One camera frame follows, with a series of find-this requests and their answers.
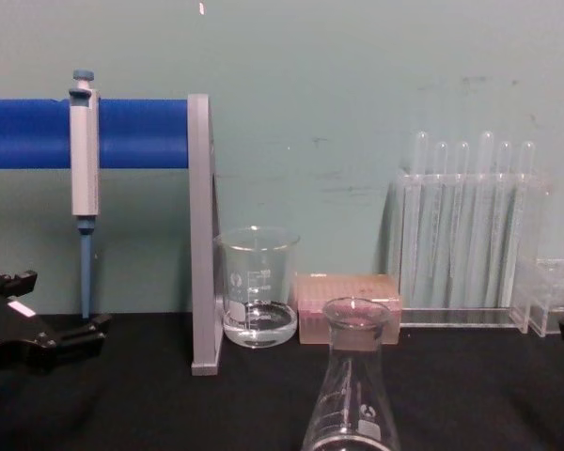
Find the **glass beaker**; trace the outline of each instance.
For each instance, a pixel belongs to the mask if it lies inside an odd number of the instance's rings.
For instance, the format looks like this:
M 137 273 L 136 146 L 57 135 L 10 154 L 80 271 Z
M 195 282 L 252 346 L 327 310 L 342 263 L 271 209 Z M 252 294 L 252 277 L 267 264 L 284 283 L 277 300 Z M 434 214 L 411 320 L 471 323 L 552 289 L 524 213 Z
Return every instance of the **glass beaker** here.
M 290 339 L 297 314 L 289 306 L 299 236 L 279 227 L 230 230 L 215 239 L 224 271 L 224 332 L 247 348 Z
M 302 451 L 399 451 L 384 390 L 381 335 L 390 311 L 366 299 L 326 303 L 328 369 Z

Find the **micropipette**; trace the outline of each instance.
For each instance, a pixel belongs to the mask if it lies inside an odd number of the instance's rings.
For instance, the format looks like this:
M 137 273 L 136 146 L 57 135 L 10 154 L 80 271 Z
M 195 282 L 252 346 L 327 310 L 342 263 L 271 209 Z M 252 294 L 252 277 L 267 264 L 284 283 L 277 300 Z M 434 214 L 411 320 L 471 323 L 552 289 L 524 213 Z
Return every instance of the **micropipette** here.
M 81 234 L 82 316 L 91 308 L 92 232 L 99 214 L 99 93 L 90 70 L 75 70 L 70 94 L 71 210 Z
M 489 244 L 485 237 L 487 224 L 484 219 L 490 213 L 493 199 L 493 191 L 490 190 L 489 182 L 493 144 L 494 137 L 491 132 L 485 132 L 480 136 L 476 167 L 478 182 L 475 194 L 474 223 L 466 270 L 466 293 L 470 301 L 467 306 L 471 307 L 481 307 L 486 294 L 483 290 L 486 288 L 484 279 L 486 279 L 487 270 L 486 250 Z

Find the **teal wall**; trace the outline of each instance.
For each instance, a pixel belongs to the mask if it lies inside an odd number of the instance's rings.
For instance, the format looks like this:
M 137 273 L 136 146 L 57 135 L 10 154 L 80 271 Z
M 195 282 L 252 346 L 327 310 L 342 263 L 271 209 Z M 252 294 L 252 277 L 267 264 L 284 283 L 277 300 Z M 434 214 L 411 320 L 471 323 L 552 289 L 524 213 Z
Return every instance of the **teal wall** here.
M 0 0 L 0 98 L 211 95 L 223 228 L 287 226 L 309 272 L 377 272 L 410 136 L 532 139 L 552 180 L 540 253 L 564 257 L 564 0 Z M 186 308 L 187 178 L 103 175 L 100 308 Z M 66 173 L 0 172 L 0 269 L 77 309 Z

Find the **black tabletop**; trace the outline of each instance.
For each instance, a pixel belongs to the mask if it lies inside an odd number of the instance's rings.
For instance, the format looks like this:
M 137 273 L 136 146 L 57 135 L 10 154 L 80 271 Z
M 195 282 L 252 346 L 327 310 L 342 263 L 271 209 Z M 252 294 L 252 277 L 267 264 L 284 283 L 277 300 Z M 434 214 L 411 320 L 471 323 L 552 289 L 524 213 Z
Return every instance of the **black tabletop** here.
M 190 322 L 116 316 L 99 359 L 0 373 L 0 451 L 299 450 L 327 347 L 226 341 L 219 376 L 192 377 Z M 556 336 L 403 330 L 383 371 L 403 451 L 564 450 Z

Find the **clear plastic container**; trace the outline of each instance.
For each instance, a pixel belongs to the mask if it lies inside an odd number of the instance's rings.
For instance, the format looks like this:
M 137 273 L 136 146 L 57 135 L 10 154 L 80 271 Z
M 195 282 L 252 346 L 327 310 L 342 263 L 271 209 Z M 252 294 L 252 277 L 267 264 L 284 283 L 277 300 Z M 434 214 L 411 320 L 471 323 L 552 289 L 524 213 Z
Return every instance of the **clear plastic container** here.
M 340 298 L 323 313 L 330 357 L 302 451 L 399 451 L 381 366 L 389 310 L 366 299 Z
M 559 334 L 564 318 L 564 259 L 520 259 L 516 265 L 511 318 L 525 333 Z
M 289 300 L 297 242 L 284 228 L 255 225 L 215 239 L 224 272 L 224 332 L 234 343 L 267 348 L 296 332 Z

